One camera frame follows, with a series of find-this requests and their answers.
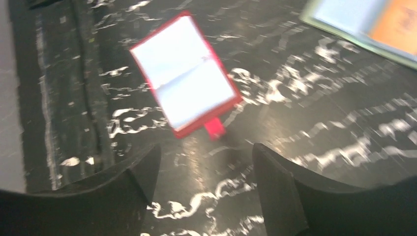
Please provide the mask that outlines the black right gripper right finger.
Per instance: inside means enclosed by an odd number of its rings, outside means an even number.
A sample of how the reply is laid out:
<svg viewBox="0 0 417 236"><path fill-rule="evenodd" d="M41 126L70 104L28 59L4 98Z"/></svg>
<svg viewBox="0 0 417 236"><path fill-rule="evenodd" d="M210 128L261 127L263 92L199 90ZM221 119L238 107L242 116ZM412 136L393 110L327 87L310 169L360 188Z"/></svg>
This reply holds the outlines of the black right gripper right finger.
<svg viewBox="0 0 417 236"><path fill-rule="evenodd" d="M414 236L417 179L361 188L255 143L254 173L269 236Z"/></svg>

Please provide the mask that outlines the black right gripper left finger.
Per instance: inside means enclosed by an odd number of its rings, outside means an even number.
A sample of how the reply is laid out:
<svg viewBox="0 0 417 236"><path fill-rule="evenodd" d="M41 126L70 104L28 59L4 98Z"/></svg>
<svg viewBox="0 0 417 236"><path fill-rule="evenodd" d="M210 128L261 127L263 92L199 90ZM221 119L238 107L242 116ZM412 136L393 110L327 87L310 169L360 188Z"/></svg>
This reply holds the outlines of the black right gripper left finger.
<svg viewBox="0 0 417 236"><path fill-rule="evenodd" d="M138 236L151 205L161 146L151 145L55 191L0 193L3 236Z"/></svg>

